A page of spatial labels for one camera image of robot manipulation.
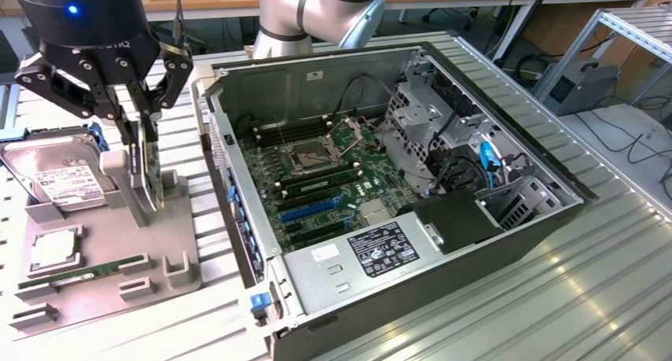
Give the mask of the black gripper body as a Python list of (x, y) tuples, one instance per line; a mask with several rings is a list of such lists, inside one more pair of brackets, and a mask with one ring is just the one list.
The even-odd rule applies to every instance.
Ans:
[(159, 56), (141, 0), (17, 0), (40, 39), (40, 53), (60, 70), (85, 80), (80, 60), (92, 60), (103, 83), (121, 84), (119, 58), (144, 79)]

